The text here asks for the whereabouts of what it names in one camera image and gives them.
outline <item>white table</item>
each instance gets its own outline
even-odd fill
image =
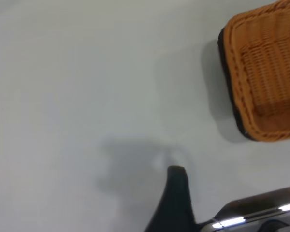
[[[220,29],[272,0],[0,0],[0,232],[143,231],[169,165],[197,222],[290,186],[238,132]]]

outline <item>black object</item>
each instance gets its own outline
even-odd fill
[[[258,232],[276,232],[278,229],[289,226],[287,223],[279,220],[269,220],[261,225]]]
[[[188,176],[183,167],[168,168],[167,182],[157,210],[145,232],[197,232]]]
[[[223,71],[224,71],[224,74],[225,74],[225,77],[226,77],[229,97],[230,97],[230,100],[231,100],[231,104],[232,104],[232,108],[233,108],[233,114],[234,114],[234,117],[235,117],[236,125],[237,125],[239,131],[246,138],[255,141],[255,139],[246,131],[246,129],[245,129],[244,125],[243,125],[241,114],[240,114],[240,112],[239,112],[239,110],[236,107],[235,102],[234,102],[231,75],[230,75],[230,70],[229,70],[229,66],[228,66],[228,63],[227,63],[226,52],[225,52],[225,49],[224,49],[223,35],[224,35],[224,29],[221,30],[221,32],[219,34],[219,38],[218,38],[219,54],[220,54],[220,60],[221,60],[222,68],[223,68]]]

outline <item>woven basket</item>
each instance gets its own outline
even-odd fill
[[[218,45],[242,134],[290,138],[290,0],[235,16]]]

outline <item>white surface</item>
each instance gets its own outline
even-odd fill
[[[290,186],[236,129],[216,39],[271,0],[0,0],[0,232],[136,232],[166,168],[194,214]]]

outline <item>wicker basket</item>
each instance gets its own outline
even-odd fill
[[[218,45],[241,133],[290,138],[290,0],[235,16]]]

